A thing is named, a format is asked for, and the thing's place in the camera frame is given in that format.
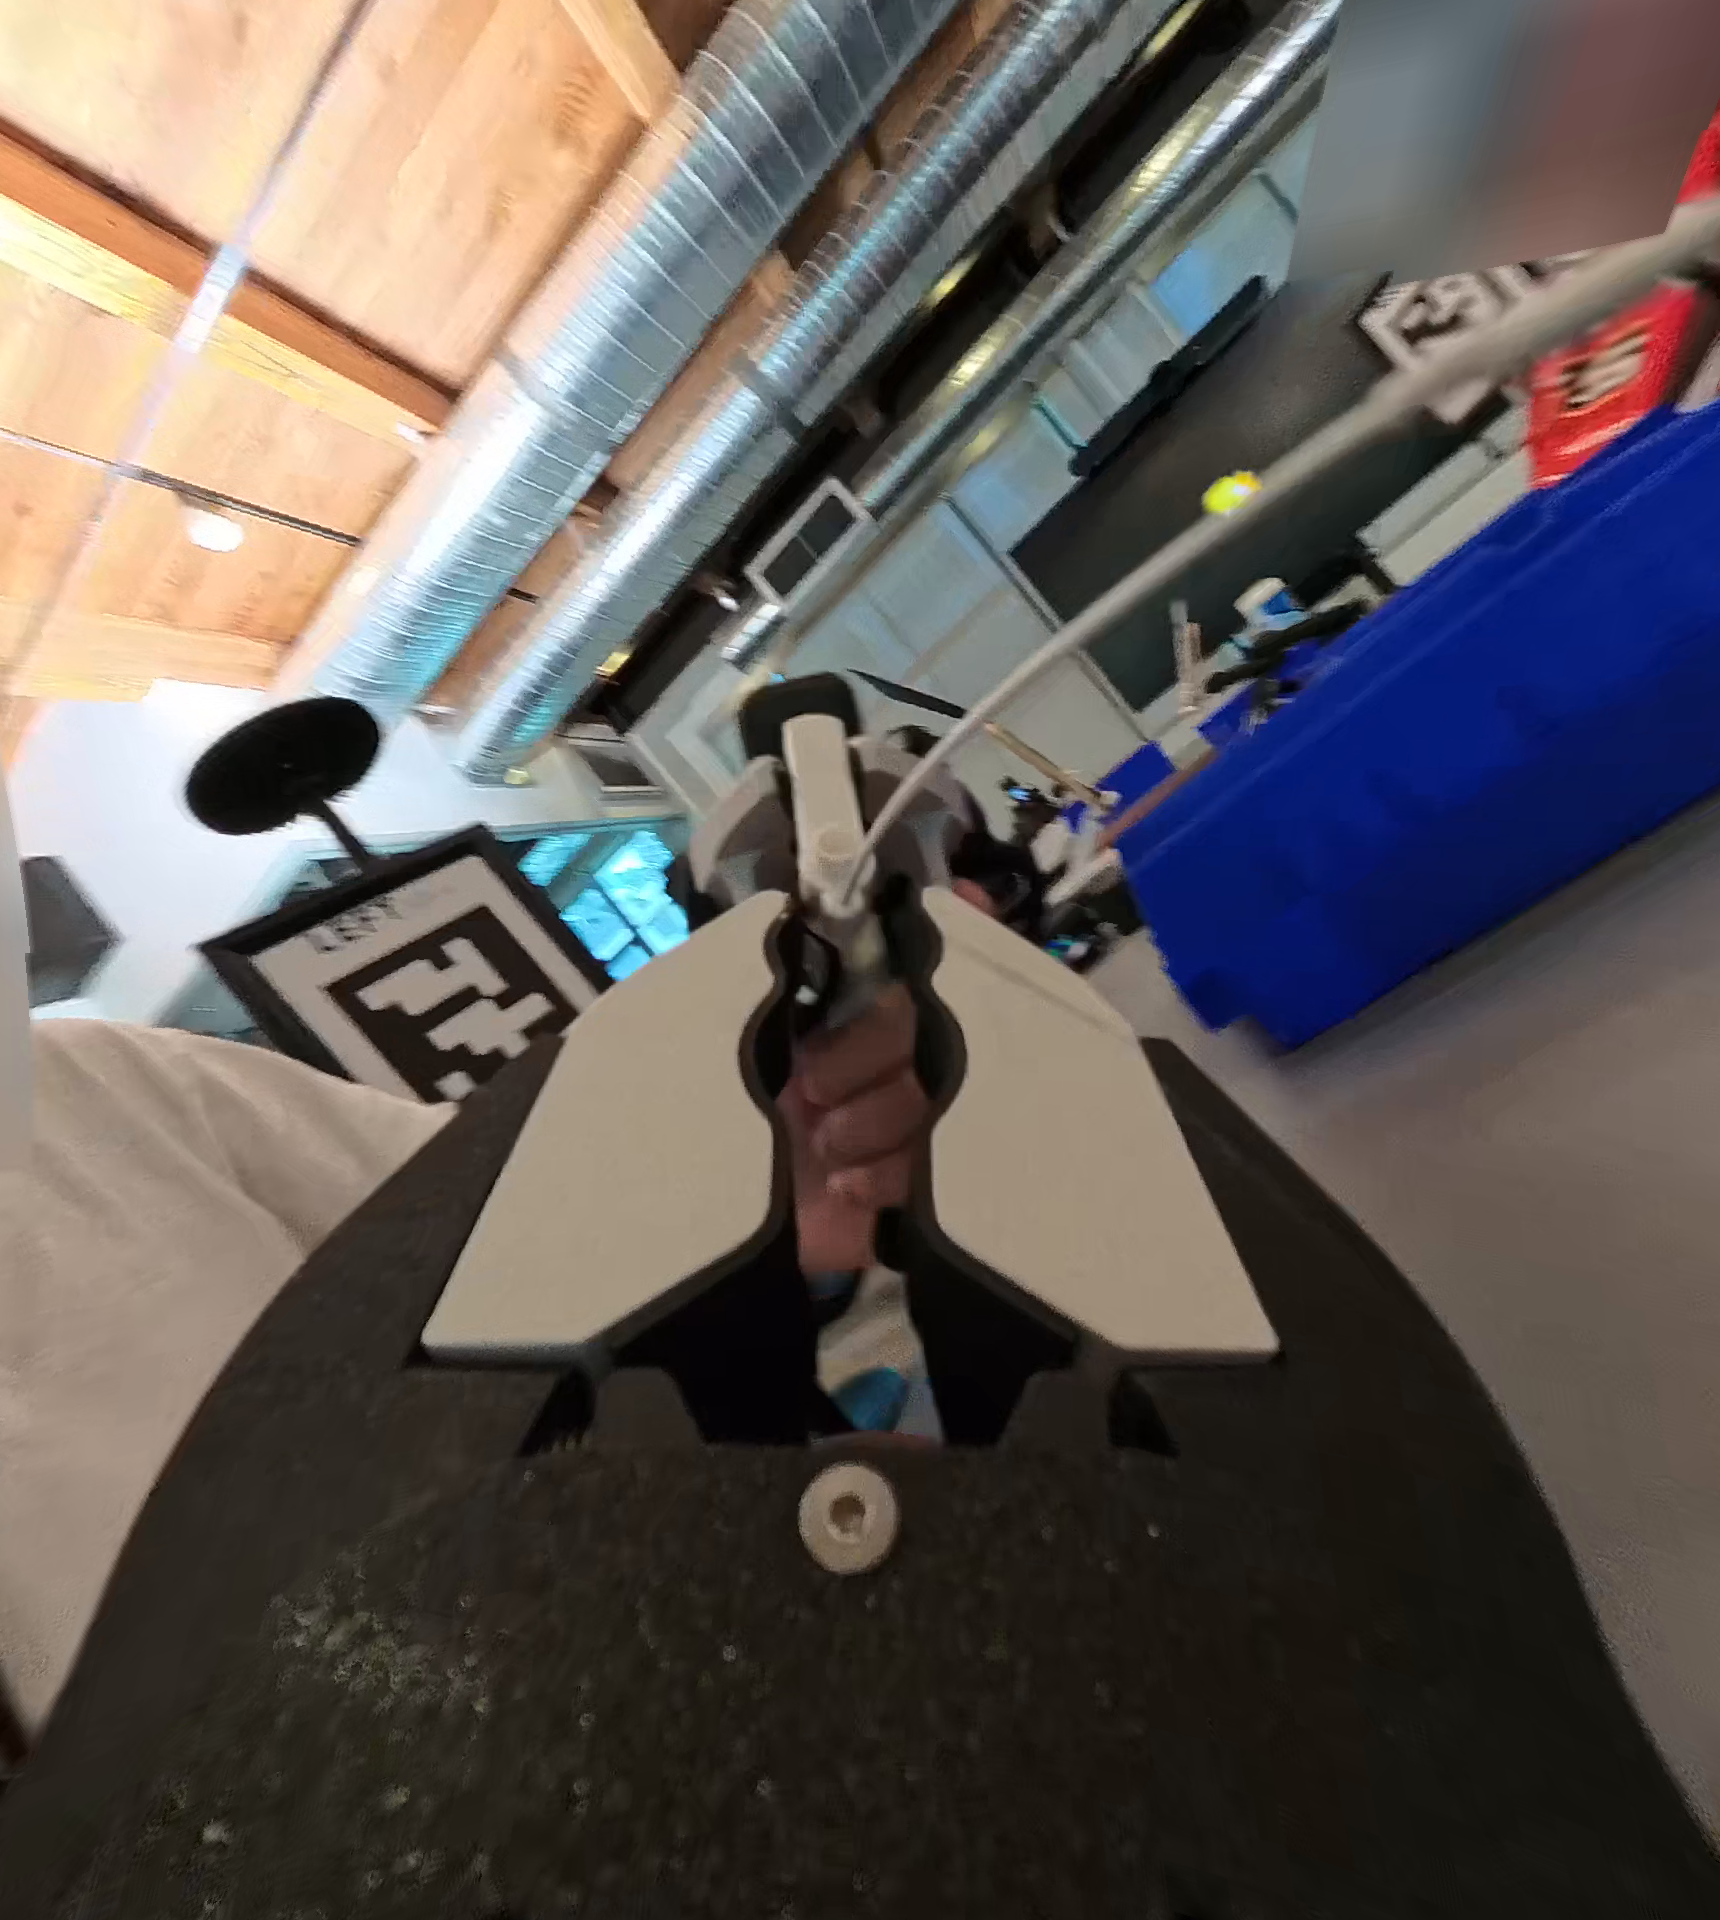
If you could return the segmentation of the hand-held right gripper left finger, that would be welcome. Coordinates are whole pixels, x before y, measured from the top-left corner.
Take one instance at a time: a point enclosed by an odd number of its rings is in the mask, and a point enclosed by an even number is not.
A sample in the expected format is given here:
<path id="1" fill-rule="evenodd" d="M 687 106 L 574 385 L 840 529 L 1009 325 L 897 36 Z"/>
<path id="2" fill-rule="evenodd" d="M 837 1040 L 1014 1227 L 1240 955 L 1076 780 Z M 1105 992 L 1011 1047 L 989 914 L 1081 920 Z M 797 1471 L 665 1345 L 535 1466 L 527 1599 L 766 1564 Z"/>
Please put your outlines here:
<path id="1" fill-rule="evenodd" d="M 605 1360 L 787 1236 L 792 1154 L 755 1038 L 792 911 L 755 892 L 568 1028 L 421 1327 L 425 1360 Z"/>

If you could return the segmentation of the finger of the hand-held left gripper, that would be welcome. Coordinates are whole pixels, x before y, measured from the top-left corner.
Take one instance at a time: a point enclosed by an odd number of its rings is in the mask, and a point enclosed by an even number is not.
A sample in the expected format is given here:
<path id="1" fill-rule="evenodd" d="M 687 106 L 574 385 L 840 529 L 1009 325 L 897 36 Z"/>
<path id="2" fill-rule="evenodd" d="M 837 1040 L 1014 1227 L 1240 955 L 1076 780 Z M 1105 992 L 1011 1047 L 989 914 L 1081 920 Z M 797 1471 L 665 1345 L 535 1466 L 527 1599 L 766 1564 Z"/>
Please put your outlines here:
<path id="1" fill-rule="evenodd" d="M 880 820 L 906 791 L 934 735 L 873 739 L 873 819 Z M 939 769 L 915 780 L 902 812 L 888 822 L 873 847 L 873 901 L 915 901 L 926 890 L 953 894 L 969 855 L 981 853 L 985 817 L 962 780 Z"/>
<path id="2" fill-rule="evenodd" d="M 784 761 L 755 756 L 686 844 L 686 916 L 713 920 L 759 894 L 792 899 L 797 847 Z"/>

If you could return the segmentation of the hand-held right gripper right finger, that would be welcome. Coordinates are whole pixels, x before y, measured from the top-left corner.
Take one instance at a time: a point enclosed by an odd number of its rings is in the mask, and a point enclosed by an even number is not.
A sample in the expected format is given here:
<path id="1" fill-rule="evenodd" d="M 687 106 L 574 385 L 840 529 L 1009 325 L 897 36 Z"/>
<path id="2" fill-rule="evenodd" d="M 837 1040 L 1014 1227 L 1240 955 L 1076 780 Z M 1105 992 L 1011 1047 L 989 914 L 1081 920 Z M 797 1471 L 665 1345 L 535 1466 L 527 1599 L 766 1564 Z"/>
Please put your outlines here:
<path id="1" fill-rule="evenodd" d="M 894 930 L 936 1085 L 900 1259 L 926 1364 L 1279 1356 L 1133 1027 L 1083 977 L 939 884 Z"/>

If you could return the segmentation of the blue plastic bin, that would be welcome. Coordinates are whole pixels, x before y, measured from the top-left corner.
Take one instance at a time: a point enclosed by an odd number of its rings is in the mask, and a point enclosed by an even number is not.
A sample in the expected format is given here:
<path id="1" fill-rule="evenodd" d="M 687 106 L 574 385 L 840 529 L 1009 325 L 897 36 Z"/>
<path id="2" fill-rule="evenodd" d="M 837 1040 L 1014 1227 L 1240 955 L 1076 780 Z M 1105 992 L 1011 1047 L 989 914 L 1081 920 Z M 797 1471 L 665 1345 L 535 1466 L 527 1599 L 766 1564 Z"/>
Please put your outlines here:
<path id="1" fill-rule="evenodd" d="M 1160 969 L 1279 1047 L 1720 788 L 1720 398 L 1521 497 L 1126 839 Z"/>

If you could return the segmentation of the white cable with plug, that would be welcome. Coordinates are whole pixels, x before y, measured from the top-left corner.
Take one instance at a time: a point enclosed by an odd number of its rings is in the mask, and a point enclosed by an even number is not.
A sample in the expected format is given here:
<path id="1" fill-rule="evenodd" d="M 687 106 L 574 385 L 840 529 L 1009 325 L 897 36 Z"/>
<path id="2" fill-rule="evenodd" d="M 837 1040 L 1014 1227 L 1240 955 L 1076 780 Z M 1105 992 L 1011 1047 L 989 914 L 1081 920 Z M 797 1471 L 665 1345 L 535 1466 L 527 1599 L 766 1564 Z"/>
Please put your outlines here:
<path id="1" fill-rule="evenodd" d="M 1667 277 L 1720 254 L 1720 199 L 1669 228 L 1591 254 L 1503 319 L 1388 375 L 1259 475 L 1256 498 L 1199 519 L 1067 620 L 946 735 L 949 767 L 1051 666 L 1317 484 L 1356 450 L 1463 385 L 1505 385 Z M 1689 479 L 1720 481 L 1720 417 L 1664 426 L 1632 469 L 1578 506 L 1521 506 L 1443 587 L 1386 607 L 1324 655 L 1297 705 L 1232 739 L 1175 788 L 1140 872 L 1181 998 L 1210 1028 L 1256 1020 L 1297 1047 L 1614 859 L 1720 787 L 1720 710 L 1687 744 L 1687 615 L 1659 607 L 1684 559 Z M 1597 666 L 1555 666 L 1555 616 L 1603 642 Z"/>

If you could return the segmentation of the person's left hand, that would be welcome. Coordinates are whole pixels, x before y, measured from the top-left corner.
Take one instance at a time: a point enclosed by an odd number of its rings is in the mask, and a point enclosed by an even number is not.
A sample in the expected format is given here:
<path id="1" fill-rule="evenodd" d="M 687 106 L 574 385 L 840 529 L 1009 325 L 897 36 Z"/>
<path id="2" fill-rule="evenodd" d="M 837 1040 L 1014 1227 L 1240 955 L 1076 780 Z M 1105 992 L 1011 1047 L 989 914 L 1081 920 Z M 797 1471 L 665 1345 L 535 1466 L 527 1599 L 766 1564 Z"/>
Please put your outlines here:
<path id="1" fill-rule="evenodd" d="M 894 983 L 866 1010 L 794 1044 L 777 1115 L 797 1262 L 812 1285 L 871 1269 L 878 1223 L 906 1200 L 929 1118 L 915 1038 L 913 998 Z"/>

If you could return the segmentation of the white air vent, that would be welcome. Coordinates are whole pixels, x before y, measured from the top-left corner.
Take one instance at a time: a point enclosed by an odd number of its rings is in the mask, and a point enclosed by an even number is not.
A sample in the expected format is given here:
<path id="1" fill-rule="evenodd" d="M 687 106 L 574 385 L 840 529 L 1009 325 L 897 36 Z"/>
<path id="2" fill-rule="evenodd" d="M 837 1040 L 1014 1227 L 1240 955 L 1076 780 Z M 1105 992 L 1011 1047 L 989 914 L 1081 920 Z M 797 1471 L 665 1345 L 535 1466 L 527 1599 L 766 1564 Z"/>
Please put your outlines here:
<path id="1" fill-rule="evenodd" d="M 825 476 L 755 551 L 745 580 L 763 607 L 786 613 L 876 527 L 848 484 Z"/>

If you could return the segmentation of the framed marker sign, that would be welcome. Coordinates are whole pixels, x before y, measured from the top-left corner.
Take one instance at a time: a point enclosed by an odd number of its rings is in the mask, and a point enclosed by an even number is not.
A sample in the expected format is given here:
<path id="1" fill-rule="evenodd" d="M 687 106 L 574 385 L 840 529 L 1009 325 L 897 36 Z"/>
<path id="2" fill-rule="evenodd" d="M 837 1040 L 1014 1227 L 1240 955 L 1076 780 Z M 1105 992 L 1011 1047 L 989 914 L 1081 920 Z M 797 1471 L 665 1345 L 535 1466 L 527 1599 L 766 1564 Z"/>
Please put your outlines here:
<path id="1" fill-rule="evenodd" d="M 379 856 L 200 957 L 273 1051 L 423 1106 L 464 1103 L 611 988 L 487 827 Z"/>

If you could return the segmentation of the black metal stand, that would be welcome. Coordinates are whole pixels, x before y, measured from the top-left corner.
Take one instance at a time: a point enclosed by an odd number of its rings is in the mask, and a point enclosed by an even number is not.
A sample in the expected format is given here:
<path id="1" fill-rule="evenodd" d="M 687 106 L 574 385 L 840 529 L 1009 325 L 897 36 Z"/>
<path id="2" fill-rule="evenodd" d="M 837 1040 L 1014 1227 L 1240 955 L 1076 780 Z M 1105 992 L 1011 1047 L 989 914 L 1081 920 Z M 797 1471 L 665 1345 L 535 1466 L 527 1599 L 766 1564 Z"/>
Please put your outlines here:
<path id="1" fill-rule="evenodd" d="M 1211 673 L 1203 693 L 1206 696 L 1217 696 L 1248 686 L 1278 690 L 1296 673 L 1304 670 L 1315 652 L 1333 647 L 1370 613 L 1373 613 L 1372 607 L 1347 601 L 1243 638 L 1236 648 L 1238 658 Z"/>

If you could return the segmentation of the large black screen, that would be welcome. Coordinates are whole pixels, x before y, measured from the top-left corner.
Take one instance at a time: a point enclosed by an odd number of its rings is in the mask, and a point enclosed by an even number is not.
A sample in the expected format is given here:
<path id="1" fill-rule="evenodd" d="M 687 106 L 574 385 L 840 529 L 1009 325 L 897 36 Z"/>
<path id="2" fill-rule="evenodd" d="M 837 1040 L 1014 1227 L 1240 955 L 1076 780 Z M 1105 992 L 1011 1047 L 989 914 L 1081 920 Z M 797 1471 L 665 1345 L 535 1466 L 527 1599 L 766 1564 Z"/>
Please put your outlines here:
<path id="1" fill-rule="evenodd" d="M 1074 618 L 1203 516 L 1207 489 L 1236 471 L 1264 475 L 1360 402 L 1388 362 L 1357 327 L 1376 295 L 1366 277 L 1293 283 L 1191 385 L 1081 481 L 1015 547 L 1019 573 Z M 1466 421 L 1421 412 L 1357 448 L 1276 515 L 1207 554 L 1088 650 L 1133 713 L 1177 685 L 1170 605 L 1183 603 L 1210 644 L 1236 630 L 1236 598 L 1259 579 L 1319 594 L 1356 563 L 1366 531 L 1501 417 L 1485 396 Z"/>

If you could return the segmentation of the person's light clothing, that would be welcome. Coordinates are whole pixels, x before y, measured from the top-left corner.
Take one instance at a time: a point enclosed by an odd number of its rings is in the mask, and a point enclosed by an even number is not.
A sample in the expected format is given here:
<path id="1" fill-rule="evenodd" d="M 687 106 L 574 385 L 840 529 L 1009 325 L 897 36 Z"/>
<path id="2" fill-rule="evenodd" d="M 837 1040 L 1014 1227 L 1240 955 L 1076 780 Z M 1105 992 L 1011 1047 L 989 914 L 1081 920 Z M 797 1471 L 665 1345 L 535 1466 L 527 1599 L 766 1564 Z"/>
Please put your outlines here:
<path id="1" fill-rule="evenodd" d="M 240 1043 L 31 1020 L 29 1141 L 0 1168 L 0 1803 L 213 1382 L 458 1112 Z"/>

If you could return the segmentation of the silver air duct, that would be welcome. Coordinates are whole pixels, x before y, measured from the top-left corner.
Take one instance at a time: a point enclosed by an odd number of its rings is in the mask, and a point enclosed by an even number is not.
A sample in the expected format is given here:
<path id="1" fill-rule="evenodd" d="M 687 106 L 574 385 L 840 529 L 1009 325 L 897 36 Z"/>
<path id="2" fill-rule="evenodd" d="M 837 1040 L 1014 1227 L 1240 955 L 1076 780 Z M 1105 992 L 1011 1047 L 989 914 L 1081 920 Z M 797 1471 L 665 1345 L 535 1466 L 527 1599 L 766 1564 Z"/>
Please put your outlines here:
<path id="1" fill-rule="evenodd" d="M 1339 11 L 1283 5 L 1051 254 L 843 489 L 848 527 L 829 563 L 804 575 L 805 594 L 896 527 L 929 464 L 1080 322 L 1145 240 L 1203 214 L 1273 135 L 1306 121 Z M 603 664 L 691 580 L 1154 29 L 1151 5 L 1014 5 L 1003 14 L 487 675 L 449 744 L 465 780 L 501 785 L 558 732 Z"/>
<path id="2" fill-rule="evenodd" d="M 270 690 L 397 723 L 603 476 L 956 5 L 730 5 Z"/>

